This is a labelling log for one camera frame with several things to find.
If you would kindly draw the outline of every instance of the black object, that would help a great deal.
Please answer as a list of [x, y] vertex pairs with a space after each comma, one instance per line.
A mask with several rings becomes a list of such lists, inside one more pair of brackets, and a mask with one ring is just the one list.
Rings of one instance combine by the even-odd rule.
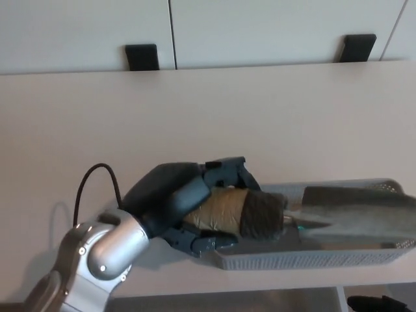
[[351, 296], [348, 297], [347, 304], [355, 312], [411, 312], [406, 304], [387, 296]]
[[[224, 234], [214, 235], [216, 232], [200, 231], [196, 227], [190, 230], [190, 225], [185, 226], [182, 219], [211, 195], [213, 187], [233, 186], [260, 190], [257, 181], [244, 167], [245, 161], [244, 157], [232, 157], [205, 164], [160, 164], [125, 195], [122, 209], [140, 220], [149, 238], [160, 236], [173, 248], [199, 256], [192, 249], [195, 239], [220, 239]], [[166, 231], [171, 225], [175, 225], [174, 229]]]
[[376, 42], [375, 34], [348, 34], [344, 37], [344, 49], [340, 63], [366, 62]]
[[159, 70], [159, 59], [155, 44], [127, 45], [124, 50], [130, 71]]
[[88, 169], [88, 171], [84, 175], [83, 179], [81, 180], [81, 184], [78, 187], [77, 197], [75, 198], [75, 208], [73, 210], [72, 226], [76, 226], [77, 223], [78, 223], [79, 203], [81, 201], [81, 194], [83, 193], [86, 180], [88, 180], [88, 178], [90, 177], [91, 173], [93, 171], [97, 170], [98, 168], [105, 168], [105, 169], [107, 169], [107, 171], [109, 172], [109, 174], [111, 176], [111, 181], [112, 181], [112, 185], [114, 187], [114, 193], [116, 195], [117, 204], [118, 204], [119, 207], [122, 204], [122, 197], [120, 195], [120, 189], [118, 188], [117, 178], [116, 178], [116, 175], [114, 174], [114, 171], [112, 171], [112, 168], [109, 165], [103, 164], [103, 163], [95, 164], [95, 165], [93, 165], [93, 167], [91, 167], [90, 169]]
[[302, 205], [416, 207], [416, 198], [405, 194], [369, 188], [306, 187]]
[[203, 252], [230, 247], [239, 242], [233, 234], [200, 230], [185, 223], [180, 228], [171, 227], [161, 237], [176, 250], [194, 257], [200, 257]]

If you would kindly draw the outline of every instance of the white cabinet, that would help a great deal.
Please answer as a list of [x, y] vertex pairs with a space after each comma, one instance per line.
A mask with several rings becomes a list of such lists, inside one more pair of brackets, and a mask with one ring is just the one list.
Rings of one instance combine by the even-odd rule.
[[406, 3], [383, 59], [416, 60], [416, 0]]
[[178, 68], [332, 62], [346, 34], [379, 60], [404, 0], [172, 0]]
[[0, 2], [0, 74], [123, 70], [123, 46], [148, 43], [174, 68], [165, 0]]

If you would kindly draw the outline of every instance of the gray plastic basket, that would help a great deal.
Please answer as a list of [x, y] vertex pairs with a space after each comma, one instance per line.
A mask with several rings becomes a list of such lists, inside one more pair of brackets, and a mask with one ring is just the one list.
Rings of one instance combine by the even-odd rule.
[[[304, 189], [310, 185], [363, 187], [403, 193], [392, 179], [366, 179], [316, 183], [263, 185], [265, 192], [286, 195], [289, 205], [302, 202]], [[302, 268], [354, 267], [391, 263], [416, 246], [415, 240], [396, 244], [312, 244], [300, 242], [297, 233], [288, 231], [278, 242], [242, 240], [237, 246], [213, 253], [215, 265], [224, 270], [282, 270]]]

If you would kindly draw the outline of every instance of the black cable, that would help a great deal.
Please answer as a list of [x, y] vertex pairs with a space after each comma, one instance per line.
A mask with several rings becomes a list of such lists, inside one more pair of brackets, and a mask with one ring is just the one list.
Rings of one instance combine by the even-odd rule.
[[98, 169], [98, 168], [101, 168], [101, 167], [107, 169], [107, 171], [109, 172], [109, 174], [111, 176], [111, 180], [112, 180], [112, 185], [114, 186], [114, 192], [116, 193], [116, 200], [117, 200], [118, 207], [120, 208], [122, 206], [122, 197], [120, 195], [120, 189], [118, 188], [118, 182], [117, 182], [116, 175], [114, 174], [114, 171], [112, 171], [112, 168], [107, 164], [103, 164], [103, 163], [95, 164], [95, 165], [93, 165], [93, 167], [88, 169], [88, 171], [86, 172], [86, 174], [83, 177], [83, 180], [81, 181], [81, 184], [79, 185], [79, 188], [78, 188], [78, 191], [77, 191], [77, 198], [75, 199], [75, 208], [73, 210], [72, 226], [76, 226], [78, 224], [79, 202], [81, 201], [81, 194], [83, 193], [83, 189], [84, 189], [86, 180], [88, 179], [88, 177], [91, 175], [91, 173], [95, 169]]

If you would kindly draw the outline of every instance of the robotic hand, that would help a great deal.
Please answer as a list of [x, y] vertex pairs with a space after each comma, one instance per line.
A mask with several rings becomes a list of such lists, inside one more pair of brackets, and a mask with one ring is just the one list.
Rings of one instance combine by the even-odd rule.
[[105, 211], [65, 235], [53, 268], [27, 297], [24, 311], [104, 311], [111, 292], [154, 237], [194, 256], [237, 242], [232, 235], [189, 227], [182, 219], [213, 187], [259, 190], [244, 162], [244, 157], [235, 157], [204, 165], [158, 165], [125, 195], [119, 209]]

